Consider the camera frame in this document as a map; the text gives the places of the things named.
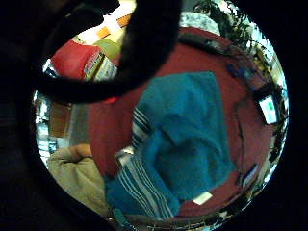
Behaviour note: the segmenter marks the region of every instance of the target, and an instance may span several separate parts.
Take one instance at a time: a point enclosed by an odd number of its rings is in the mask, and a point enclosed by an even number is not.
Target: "white stripe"
[[[140,142],[139,142],[139,141],[137,141],[137,140],[136,140],[136,138],[135,138],[135,137],[133,137],[133,136],[132,136],[132,141],[133,141],[133,143],[135,144],[135,148],[138,148],[138,146],[139,146]]]
[[[159,207],[158,207],[157,203],[155,202],[152,194],[147,190],[147,188],[143,184],[143,182],[140,179],[139,175],[137,174],[132,162],[127,164],[127,168],[130,170],[134,180],[136,181],[136,183],[140,187],[141,191],[145,195],[148,205],[153,209],[154,214],[155,214],[155,218],[160,218],[161,216],[160,216],[160,213],[159,213]]]
[[[144,169],[142,169],[140,162],[136,162],[136,169],[137,169],[139,175],[142,176],[144,182],[146,183],[145,186],[147,186],[147,188],[150,191],[152,191],[152,193],[157,198],[157,201],[158,201],[159,206],[161,208],[161,212],[163,214],[163,217],[169,218],[169,213],[166,209],[166,206],[164,205],[164,203],[166,203],[166,201],[164,200],[164,196],[153,186],[152,182],[147,177],[146,172],[144,172]]]
[[[138,109],[135,108],[134,116],[141,122],[141,124],[144,124],[144,126],[148,127],[148,119],[147,117]]]
[[[152,189],[154,193],[156,193],[160,197],[160,201],[163,201],[161,203],[162,205],[162,211],[164,211],[166,218],[172,218],[174,217],[174,214],[171,212],[170,208],[167,206],[167,200],[166,198],[156,189],[156,187],[152,184],[151,180],[148,178],[148,175],[146,174],[145,169],[143,168],[143,165],[141,163],[141,159],[136,160],[136,165],[138,169],[141,171],[141,176],[144,178],[145,181],[147,181],[147,184]]]
[[[148,125],[148,123],[144,120],[142,120],[142,118],[140,118],[138,115],[133,115],[133,123],[136,123],[138,122],[139,124],[141,124],[142,127],[144,127],[144,130],[147,130],[147,131],[150,131],[151,128],[150,126]]]
[[[133,133],[135,133],[142,141],[148,138],[148,135],[136,124],[133,123]]]
[[[132,138],[132,144],[133,144],[134,148],[138,147],[138,143],[135,141],[135,138]]]
[[[122,171],[118,177],[123,188],[143,207],[146,213],[154,217],[153,212],[146,205],[146,199],[136,190],[136,187],[130,182],[129,177],[125,171]]]

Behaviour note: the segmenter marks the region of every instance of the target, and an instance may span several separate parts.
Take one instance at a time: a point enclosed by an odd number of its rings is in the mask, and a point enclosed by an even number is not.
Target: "beige shirt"
[[[92,158],[74,160],[67,148],[57,150],[47,161],[49,172],[73,198],[102,217],[109,217],[105,183]]]

